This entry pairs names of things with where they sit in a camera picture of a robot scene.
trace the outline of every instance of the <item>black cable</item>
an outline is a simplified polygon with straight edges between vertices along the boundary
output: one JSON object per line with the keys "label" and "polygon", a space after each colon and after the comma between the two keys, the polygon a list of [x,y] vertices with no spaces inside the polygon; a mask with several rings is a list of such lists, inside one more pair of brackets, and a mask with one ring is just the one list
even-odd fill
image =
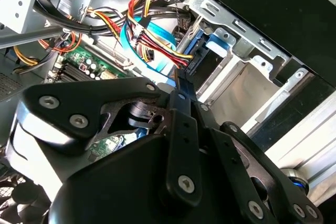
{"label": "black cable", "polygon": [[56,17],[48,13],[46,10],[44,10],[44,8],[40,5],[38,1],[35,1],[34,10],[40,13],[41,15],[47,17],[48,19],[50,19],[51,22],[56,23],[60,27],[73,30],[73,31],[77,31],[79,33],[88,34],[89,32],[91,32],[93,35],[99,35],[101,33],[105,33],[109,31],[107,26],[88,26],[88,25],[81,24],[73,20],[67,19],[65,16],[64,18]]}
{"label": "black cable", "polygon": [[56,17],[60,17],[60,18],[64,17],[64,15],[52,4],[50,0],[38,0],[38,2],[44,8],[44,10],[47,11],[48,13]]}

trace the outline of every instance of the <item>blue drive bracket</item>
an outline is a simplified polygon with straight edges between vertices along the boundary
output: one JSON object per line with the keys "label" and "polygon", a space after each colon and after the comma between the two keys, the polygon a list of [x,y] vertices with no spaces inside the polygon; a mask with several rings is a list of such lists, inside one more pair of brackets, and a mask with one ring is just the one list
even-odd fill
{"label": "blue drive bracket", "polygon": [[206,47],[209,48],[214,53],[225,58],[227,52],[236,43],[236,38],[229,34],[225,29],[218,28],[213,34],[210,35]]}

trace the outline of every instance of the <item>black wire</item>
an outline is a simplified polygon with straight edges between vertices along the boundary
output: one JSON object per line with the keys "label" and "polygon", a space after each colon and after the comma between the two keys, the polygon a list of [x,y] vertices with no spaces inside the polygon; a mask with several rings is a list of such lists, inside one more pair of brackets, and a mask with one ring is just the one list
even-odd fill
{"label": "black wire", "polygon": [[50,0],[38,0],[40,5],[47,11],[48,13],[63,18],[64,15],[52,4]]}
{"label": "black wire", "polygon": [[73,31],[77,31],[79,33],[83,33],[83,34],[91,33],[93,35],[99,35],[101,33],[105,33],[109,31],[107,26],[88,26],[85,24],[81,24],[81,23],[69,20],[65,16],[64,18],[56,17],[48,13],[46,10],[44,10],[38,1],[35,1],[34,10],[40,13],[41,15],[47,17],[48,19],[50,19],[50,21],[56,23],[60,27],[73,30]]}
{"label": "black wire", "polygon": [[[144,43],[147,43],[142,37],[140,37],[140,40],[143,41]],[[157,45],[157,43],[152,40],[149,36],[146,36],[146,40],[149,40],[151,43],[153,43],[154,45]],[[183,60],[188,62],[188,60],[186,58],[180,58],[174,54],[172,54],[171,52],[167,51],[164,47],[160,47],[161,50],[165,51],[167,54],[169,54],[170,56],[172,56],[173,58],[177,58],[179,60]]]}
{"label": "black wire", "polygon": [[[55,46],[59,47],[64,42],[64,39],[66,39],[66,37],[67,37],[67,34],[63,34],[61,37],[59,37],[56,40],[56,42],[55,42]],[[53,59],[58,54],[58,52],[52,51],[51,48],[49,50],[50,51],[48,52],[48,54],[45,57],[43,57],[43,59],[40,60],[38,64],[33,65],[33,66],[18,67],[16,69],[14,69],[14,72],[18,73],[18,74],[24,74],[24,73],[28,73],[28,72],[31,72],[31,71],[33,71],[35,69],[40,68],[41,66],[43,66],[44,64],[46,64],[48,61],[50,61],[51,59]]]}

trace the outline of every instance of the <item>black fan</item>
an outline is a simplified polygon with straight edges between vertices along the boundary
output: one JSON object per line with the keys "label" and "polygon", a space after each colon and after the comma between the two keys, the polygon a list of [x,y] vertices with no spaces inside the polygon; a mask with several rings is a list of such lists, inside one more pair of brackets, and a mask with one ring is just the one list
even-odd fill
{"label": "black fan", "polygon": [[41,186],[31,181],[16,184],[15,182],[0,182],[0,187],[14,188],[11,196],[0,197],[4,204],[1,218],[9,223],[40,224],[43,215],[50,207],[50,201]]}

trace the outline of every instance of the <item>metal screw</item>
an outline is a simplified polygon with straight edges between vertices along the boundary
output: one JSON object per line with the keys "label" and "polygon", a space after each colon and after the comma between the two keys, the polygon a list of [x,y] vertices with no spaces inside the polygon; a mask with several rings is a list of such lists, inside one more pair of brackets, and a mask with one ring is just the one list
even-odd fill
{"label": "metal screw", "polygon": [[45,95],[38,100],[39,104],[47,109],[55,109],[59,106],[59,101],[55,97],[51,97],[49,95]]}
{"label": "metal screw", "polygon": [[294,207],[294,210],[299,214],[299,216],[303,218],[306,216],[302,208],[299,205],[294,204],[293,207]]}
{"label": "metal screw", "polygon": [[318,215],[317,215],[317,213],[315,212],[315,210],[314,210],[311,206],[306,205],[306,209],[308,210],[308,212],[309,212],[315,219],[317,219]]}
{"label": "metal screw", "polygon": [[73,115],[70,117],[70,123],[76,128],[85,128],[88,126],[89,121],[83,115]]}
{"label": "metal screw", "polygon": [[66,41],[63,42],[63,45],[64,45],[65,47],[70,46],[70,42],[66,40]]}
{"label": "metal screw", "polygon": [[151,90],[151,91],[154,91],[155,90],[155,87],[153,86],[153,85],[151,85],[151,84],[147,84],[147,86],[146,86],[149,90]]}
{"label": "metal screw", "polygon": [[234,132],[238,132],[238,129],[237,129],[236,126],[234,126],[234,125],[230,125],[229,127],[230,127],[230,129],[233,130]]}
{"label": "metal screw", "polygon": [[301,79],[303,75],[304,75],[304,72],[299,71],[295,74],[295,77],[298,78],[298,79]]}
{"label": "metal screw", "polygon": [[204,105],[204,104],[201,105],[201,108],[202,108],[203,110],[205,110],[205,111],[209,111],[209,108],[208,108],[206,105]]}
{"label": "metal screw", "polygon": [[194,182],[188,176],[181,175],[178,184],[188,194],[193,193],[195,190]]}
{"label": "metal screw", "polygon": [[264,217],[264,212],[262,211],[262,208],[254,201],[248,202],[248,207],[252,214],[254,214],[259,220],[262,220]]}

